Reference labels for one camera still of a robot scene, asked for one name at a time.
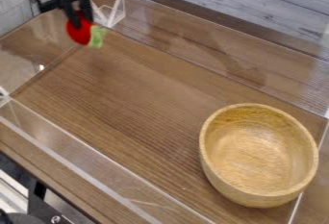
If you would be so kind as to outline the red plush strawberry toy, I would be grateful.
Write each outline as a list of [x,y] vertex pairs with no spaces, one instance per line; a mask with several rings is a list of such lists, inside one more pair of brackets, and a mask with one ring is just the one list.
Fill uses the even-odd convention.
[[90,22],[84,16],[84,12],[78,11],[81,27],[77,27],[71,20],[67,21],[66,30],[71,40],[93,48],[101,48],[104,46],[105,36],[108,30],[98,26],[94,22]]

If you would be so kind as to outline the light wooden bowl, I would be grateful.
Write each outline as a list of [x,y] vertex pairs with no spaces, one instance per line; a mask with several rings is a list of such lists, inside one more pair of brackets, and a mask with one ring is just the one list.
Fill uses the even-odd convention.
[[216,111],[200,133],[200,157],[217,191],[236,203],[273,208],[297,198],[319,167],[312,133],[287,112],[243,103]]

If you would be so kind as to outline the black metal stand base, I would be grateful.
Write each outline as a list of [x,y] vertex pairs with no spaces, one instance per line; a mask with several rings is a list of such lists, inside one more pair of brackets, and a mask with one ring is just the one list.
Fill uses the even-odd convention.
[[74,222],[47,202],[47,187],[37,181],[29,189],[27,213],[46,224],[74,224]]

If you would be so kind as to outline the clear acrylic corner bracket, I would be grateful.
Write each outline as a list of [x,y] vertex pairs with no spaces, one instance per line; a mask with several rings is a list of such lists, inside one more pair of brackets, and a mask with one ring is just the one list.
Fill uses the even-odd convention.
[[126,17],[125,0],[92,0],[94,21],[106,28],[113,28]]

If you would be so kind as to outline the clear acrylic tray wall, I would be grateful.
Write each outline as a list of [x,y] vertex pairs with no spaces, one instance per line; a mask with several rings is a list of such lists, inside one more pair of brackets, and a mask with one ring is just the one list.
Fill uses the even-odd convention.
[[[0,38],[0,153],[102,224],[329,224],[329,56],[312,56],[152,0],[96,0],[125,18],[79,46],[62,12]],[[211,115],[241,103],[288,112],[320,168],[291,203],[244,207],[200,160]]]

